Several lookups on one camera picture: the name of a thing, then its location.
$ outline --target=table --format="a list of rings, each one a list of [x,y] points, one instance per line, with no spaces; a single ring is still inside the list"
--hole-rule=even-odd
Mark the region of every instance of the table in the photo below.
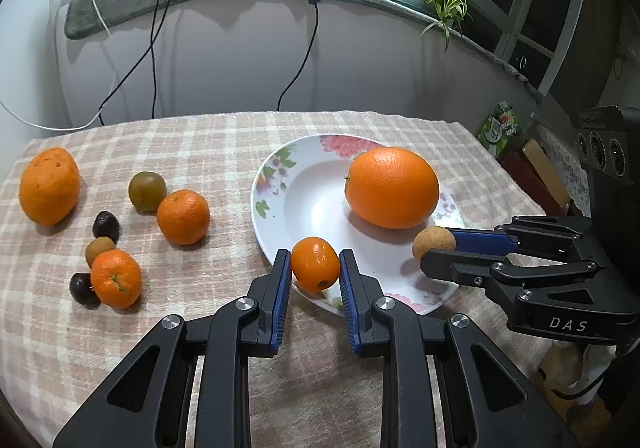
[[[0,189],[0,388],[43,447],[159,319],[211,314],[269,271],[251,225],[250,187],[273,149],[313,133],[352,133],[419,153],[469,227],[492,229],[511,215],[542,214],[457,123],[372,112],[246,112],[138,121],[32,141]],[[73,155],[82,189],[70,218],[42,229],[21,212],[17,189],[26,164],[52,146]],[[188,187],[208,200],[212,225],[203,246],[171,245],[154,216],[134,210],[127,185],[142,170],[161,173],[170,190]],[[86,271],[84,248],[103,209],[120,219],[118,247],[143,271],[143,295],[134,309],[87,310],[68,293],[71,275]],[[481,290],[460,288],[437,314],[454,310],[469,314],[526,374],[548,348],[547,340],[508,331],[504,314]],[[343,320],[295,291],[280,354],[251,358],[250,388],[256,448],[379,445],[382,359],[356,359]]]

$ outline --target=plate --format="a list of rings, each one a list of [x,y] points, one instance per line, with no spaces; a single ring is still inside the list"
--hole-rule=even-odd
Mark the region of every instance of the plate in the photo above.
[[[258,170],[251,191],[255,236],[273,264],[279,249],[291,250],[305,237],[321,237],[339,253],[352,249],[362,274],[378,279],[383,292],[418,314],[441,306],[458,287],[427,278],[412,256],[415,235],[425,225],[465,227],[449,191],[440,185],[440,200],[424,224],[411,229],[383,229],[351,211],[344,178],[359,154],[384,146],[354,135],[309,135],[274,151]],[[342,314],[340,284],[309,293],[295,290],[314,304]]]

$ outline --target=fruit stem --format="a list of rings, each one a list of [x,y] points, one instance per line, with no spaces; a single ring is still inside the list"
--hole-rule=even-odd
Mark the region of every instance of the fruit stem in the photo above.
[[[111,275],[111,281],[118,286],[118,291],[122,291],[124,294],[129,294],[129,291],[127,290],[126,287],[123,287],[122,285],[120,285],[120,281],[118,280],[118,276],[115,274]]]

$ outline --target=tangerine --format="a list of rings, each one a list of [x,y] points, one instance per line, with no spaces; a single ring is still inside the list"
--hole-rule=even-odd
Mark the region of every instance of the tangerine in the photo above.
[[[156,219],[167,240],[189,245],[204,237],[211,214],[202,195],[192,190],[178,190],[160,203]]]
[[[40,225],[55,225],[78,203],[78,165],[64,148],[49,148],[22,172],[18,199],[24,214]]]
[[[340,276],[340,261],[326,240],[306,237],[291,250],[291,270],[298,285],[307,291],[331,287]]]
[[[404,148],[375,148],[351,163],[344,195],[361,219],[387,229],[425,221],[440,196],[438,178],[427,161]]]
[[[124,251],[105,251],[95,257],[91,266],[91,285],[102,303],[124,309],[142,291],[140,266]]]

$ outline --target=white wall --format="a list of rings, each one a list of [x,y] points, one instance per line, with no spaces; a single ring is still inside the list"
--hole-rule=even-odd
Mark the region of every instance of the white wall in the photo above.
[[[56,0],[0,3],[0,97],[28,121],[65,127],[70,119],[61,100],[49,33],[50,7],[55,4]],[[0,108],[0,181],[30,139],[49,135]]]
[[[602,91],[598,106],[634,106],[640,108],[640,60],[633,60],[628,49],[633,45],[636,52],[640,51],[640,20],[628,8],[622,15],[620,23],[620,53],[627,56],[626,63],[616,60],[614,64],[618,77],[616,79],[612,67],[607,84]]]
[[[443,54],[438,30],[380,10],[322,0],[311,56],[282,110],[374,110],[460,121],[478,131],[498,101],[523,120],[535,102],[523,84],[461,41]],[[83,40],[58,23],[61,76],[74,124],[89,121],[108,92],[113,57],[120,77],[148,47],[151,14]],[[194,0],[170,9],[158,40],[157,116],[275,110],[305,55],[315,15],[306,0]],[[150,58],[104,110],[107,124],[148,119]]]

